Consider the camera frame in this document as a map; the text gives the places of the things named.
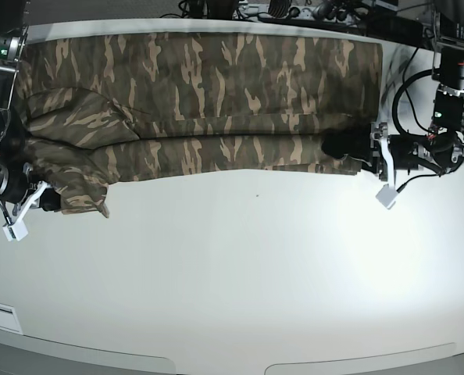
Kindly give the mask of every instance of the camouflage pants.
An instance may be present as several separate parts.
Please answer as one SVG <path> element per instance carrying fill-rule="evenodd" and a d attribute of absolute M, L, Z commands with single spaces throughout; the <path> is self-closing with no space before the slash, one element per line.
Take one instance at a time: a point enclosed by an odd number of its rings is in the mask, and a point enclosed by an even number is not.
<path fill-rule="evenodd" d="M 15 102 L 26 157 L 62 210 L 107 214 L 110 184 L 240 168 L 355 174 L 328 129 L 375 120 L 381 47 L 251 34 L 133 34 L 29 45 Z"/>

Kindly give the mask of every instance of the camouflage fabric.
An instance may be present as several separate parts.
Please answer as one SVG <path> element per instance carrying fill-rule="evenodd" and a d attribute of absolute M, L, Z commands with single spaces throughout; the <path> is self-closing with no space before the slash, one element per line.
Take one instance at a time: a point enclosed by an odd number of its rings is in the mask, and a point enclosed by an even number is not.
<path fill-rule="evenodd" d="M 26 156 L 62 210 L 105 215 L 110 184 L 240 168 L 355 174 L 323 132 L 375 120 L 381 46 L 252 34 L 130 34 L 27 46 Z"/>

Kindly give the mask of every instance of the garment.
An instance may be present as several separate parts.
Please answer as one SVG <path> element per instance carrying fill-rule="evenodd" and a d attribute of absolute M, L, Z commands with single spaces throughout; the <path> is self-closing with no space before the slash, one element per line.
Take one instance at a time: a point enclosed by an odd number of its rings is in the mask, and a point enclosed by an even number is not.
<path fill-rule="evenodd" d="M 129 34 L 27 46 L 15 103 L 62 211 L 110 184 L 240 168 L 355 174 L 327 130 L 377 117 L 381 46 L 253 34 Z"/>

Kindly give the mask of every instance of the camouflage jacket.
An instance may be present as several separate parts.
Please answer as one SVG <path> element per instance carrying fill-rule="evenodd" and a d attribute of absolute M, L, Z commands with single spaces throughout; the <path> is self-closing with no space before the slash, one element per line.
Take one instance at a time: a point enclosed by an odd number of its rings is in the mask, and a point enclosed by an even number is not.
<path fill-rule="evenodd" d="M 375 120 L 381 46 L 252 34 L 130 34 L 28 45 L 25 156 L 65 213 L 110 184 L 240 168 L 355 174 L 323 132 Z"/>

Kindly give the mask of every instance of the gray floor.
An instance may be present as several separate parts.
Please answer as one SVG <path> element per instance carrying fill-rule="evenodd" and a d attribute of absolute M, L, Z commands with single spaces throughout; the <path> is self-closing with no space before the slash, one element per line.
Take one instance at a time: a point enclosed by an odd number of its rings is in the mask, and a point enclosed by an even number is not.
<path fill-rule="evenodd" d="M 31 0 L 28 22 L 31 25 L 80 20 L 114 20 L 126 18 L 158 18 L 165 13 L 179 13 L 180 0 Z M 269 0 L 251 0 L 250 3 Z M 400 0 L 401 7 L 421 4 L 424 0 Z M 304 0 L 294 0 L 303 4 Z M 419 9 L 404 12 L 413 18 Z"/>

